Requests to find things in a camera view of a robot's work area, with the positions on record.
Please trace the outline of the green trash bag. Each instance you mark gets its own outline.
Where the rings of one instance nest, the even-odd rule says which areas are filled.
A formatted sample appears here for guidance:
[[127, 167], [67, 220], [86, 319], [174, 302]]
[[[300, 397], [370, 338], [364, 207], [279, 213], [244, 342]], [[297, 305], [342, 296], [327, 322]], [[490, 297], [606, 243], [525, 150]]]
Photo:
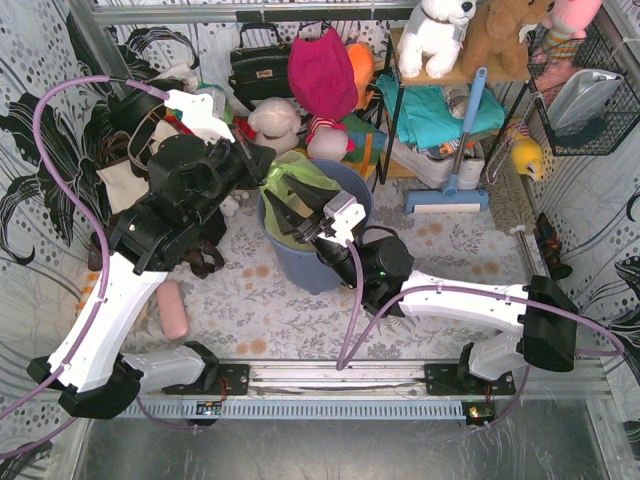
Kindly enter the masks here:
[[298, 150], [285, 152], [271, 164], [266, 177], [266, 183], [260, 188], [261, 199], [264, 203], [263, 223], [265, 231], [274, 240], [286, 247], [297, 251], [311, 251], [312, 247], [309, 244], [296, 242], [291, 235], [285, 235], [281, 232], [273, 212], [271, 201], [266, 196], [266, 192], [271, 191], [301, 216], [308, 217], [311, 214], [312, 210], [302, 202], [299, 196], [293, 192], [283, 179], [285, 174], [296, 177], [302, 183], [325, 190], [340, 191], [341, 187]]

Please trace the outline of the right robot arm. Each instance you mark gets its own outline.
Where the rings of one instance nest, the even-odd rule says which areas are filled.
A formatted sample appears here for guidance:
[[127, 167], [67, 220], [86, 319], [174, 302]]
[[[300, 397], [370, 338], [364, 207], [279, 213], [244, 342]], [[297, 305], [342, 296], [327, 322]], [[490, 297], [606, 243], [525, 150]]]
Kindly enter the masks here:
[[386, 316], [442, 315], [498, 330], [464, 346], [455, 363], [428, 364], [424, 382], [435, 396], [501, 394], [520, 367], [566, 373], [574, 368], [576, 308], [554, 281], [534, 276], [527, 285], [491, 286], [449, 281], [414, 269], [414, 258], [394, 231], [368, 243], [365, 210], [349, 192], [323, 189], [286, 174], [289, 192], [309, 208], [303, 216], [271, 190], [263, 197], [281, 233], [314, 248], [341, 282], [357, 291], [358, 310]]

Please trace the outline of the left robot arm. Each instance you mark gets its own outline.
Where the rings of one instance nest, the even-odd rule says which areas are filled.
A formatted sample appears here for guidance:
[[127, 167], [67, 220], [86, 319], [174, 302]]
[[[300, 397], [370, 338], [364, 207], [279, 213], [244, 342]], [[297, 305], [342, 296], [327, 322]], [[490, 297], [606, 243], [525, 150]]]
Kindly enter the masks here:
[[242, 133], [214, 143], [176, 135], [160, 144], [147, 163], [148, 193], [121, 212], [110, 237], [108, 273], [58, 349], [27, 368], [36, 382], [59, 391], [70, 416], [112, 419], [149, 391], [220, 384], [217, 357], [198, 342], [144, 355], [120, 349], [168, 273], [213, 235], [221, 203], [240, 185], [259, 185], [275, 157]]

